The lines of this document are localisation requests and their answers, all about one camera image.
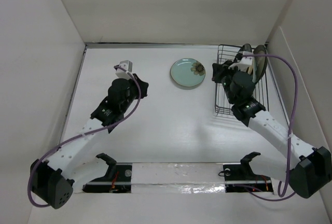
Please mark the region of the teal round flower plate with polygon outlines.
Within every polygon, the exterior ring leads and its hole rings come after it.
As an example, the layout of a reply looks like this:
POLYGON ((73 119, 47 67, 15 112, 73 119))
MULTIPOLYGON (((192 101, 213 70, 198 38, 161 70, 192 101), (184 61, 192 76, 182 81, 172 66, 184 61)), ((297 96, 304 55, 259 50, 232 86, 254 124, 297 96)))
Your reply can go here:
POLYGON ((204 81, 206 71, 201 62, 192 58, 184 58, 171 66, 170 75, 176 84, 192 88, 204 81))

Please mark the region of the cream bird pattern plate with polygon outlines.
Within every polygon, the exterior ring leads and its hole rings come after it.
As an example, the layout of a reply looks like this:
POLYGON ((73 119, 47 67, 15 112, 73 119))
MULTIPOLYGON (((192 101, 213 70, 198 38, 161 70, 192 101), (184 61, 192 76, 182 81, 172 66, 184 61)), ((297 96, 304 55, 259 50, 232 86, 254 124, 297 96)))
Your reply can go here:
POLYGON ((248 69, 246 70, 246 72, 251 75, 252 74, 252 71, 253 71, 253 64, 251 64, 248 69))

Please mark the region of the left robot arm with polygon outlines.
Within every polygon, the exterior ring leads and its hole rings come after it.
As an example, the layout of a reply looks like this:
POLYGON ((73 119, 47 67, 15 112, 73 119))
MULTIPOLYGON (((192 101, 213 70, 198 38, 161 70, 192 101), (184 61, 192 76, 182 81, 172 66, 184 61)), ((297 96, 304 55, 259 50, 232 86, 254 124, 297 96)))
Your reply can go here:
POLYGON ((115 79, 108 95, 92 112, 79 134, 58 144, 35 160, 30 167, 27 197, 36 207, 54 209, 62 207, 73 193, 97 178, 111 180, 116 175, 116 160, 105 153, 97 154, 91 161, 84 156, 98 142, 131 114, 130 105, 147 96, 149 84, 137 74, 127 73, 127 78, 115 79))

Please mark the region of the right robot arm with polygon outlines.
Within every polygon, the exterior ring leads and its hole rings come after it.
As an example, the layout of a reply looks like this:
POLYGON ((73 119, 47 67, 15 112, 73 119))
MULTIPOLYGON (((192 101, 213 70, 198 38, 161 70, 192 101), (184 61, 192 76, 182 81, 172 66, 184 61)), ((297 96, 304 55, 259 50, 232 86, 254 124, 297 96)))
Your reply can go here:
POLYGON ((253 97, 254 83, 243 71, 234 71, 232 61, 212 65, 212 80, 222 84, 237 120, 264 137, 285 158, 277 162, 252 152, 241 159, 240 174, 246 179, 264 175, 289 185, 302 198, 309 198, 331 181, 331 153, 304 142, 278 121, 253 97))

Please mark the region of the light green rectangular plate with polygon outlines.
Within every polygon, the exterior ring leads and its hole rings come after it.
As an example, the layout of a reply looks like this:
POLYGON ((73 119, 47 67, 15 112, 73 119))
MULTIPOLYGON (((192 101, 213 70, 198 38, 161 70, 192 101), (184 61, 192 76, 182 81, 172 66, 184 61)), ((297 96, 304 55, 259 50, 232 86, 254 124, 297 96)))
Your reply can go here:
POLYGON ((253 57, 252 60, 252 82, 256 83, 257 79, 256 79, 256 71, 257 71, 257 64, 256 64, 256 58, 253 57))

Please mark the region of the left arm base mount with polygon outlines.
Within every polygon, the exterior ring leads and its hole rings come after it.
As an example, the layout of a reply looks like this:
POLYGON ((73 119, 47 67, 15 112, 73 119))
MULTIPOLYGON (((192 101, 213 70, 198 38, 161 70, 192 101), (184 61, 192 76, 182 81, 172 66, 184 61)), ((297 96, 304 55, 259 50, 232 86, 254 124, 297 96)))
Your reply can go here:
POLYGON ((96 156, 107 164, 102 177, 88 182, 82 188, 85 193, 131 193, 132 163, 117 163, 105 153, 96 156))

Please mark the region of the brown striped rim plate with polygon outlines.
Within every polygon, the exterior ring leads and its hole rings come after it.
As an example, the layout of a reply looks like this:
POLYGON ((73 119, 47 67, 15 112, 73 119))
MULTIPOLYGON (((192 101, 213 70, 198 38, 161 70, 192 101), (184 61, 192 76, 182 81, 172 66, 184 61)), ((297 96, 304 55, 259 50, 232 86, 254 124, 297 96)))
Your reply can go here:
POLYGON ((234 62, 239 62, 242 59, 243 52, 252 52, 252 47, 250 44, 244 44, 234 58, 234 62))

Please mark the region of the grey rimmed cream round plate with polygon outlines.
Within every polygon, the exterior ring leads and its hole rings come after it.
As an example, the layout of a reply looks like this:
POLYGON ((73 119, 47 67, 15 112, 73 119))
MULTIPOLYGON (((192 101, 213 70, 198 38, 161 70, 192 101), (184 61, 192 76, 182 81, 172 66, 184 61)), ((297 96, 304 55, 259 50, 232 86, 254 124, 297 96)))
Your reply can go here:
MULTIPOLYGON (((267 54, 266 47, 264 45, 258 45, 254 51, 253 54, 267 54)), ((268 64, 268 58, 267 57, 257 57, 255 56, 255 64, 256 64, 256 70, 254 72, 255 74, 255 84, 257 84, 265 74, 267 64, 268 64)))

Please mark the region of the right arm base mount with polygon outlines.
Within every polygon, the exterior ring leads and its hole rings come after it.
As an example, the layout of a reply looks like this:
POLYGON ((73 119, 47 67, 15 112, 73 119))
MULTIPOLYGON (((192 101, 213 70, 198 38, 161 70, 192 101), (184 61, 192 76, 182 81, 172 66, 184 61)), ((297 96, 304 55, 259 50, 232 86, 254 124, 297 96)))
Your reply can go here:
POLYGON ((250 168, 250 162, 259 155, 258 152, 251 152, 240 163, 223 164, 218 176, 224 178, 227 193, 273 192, 271 178, 256 175, 250 168))

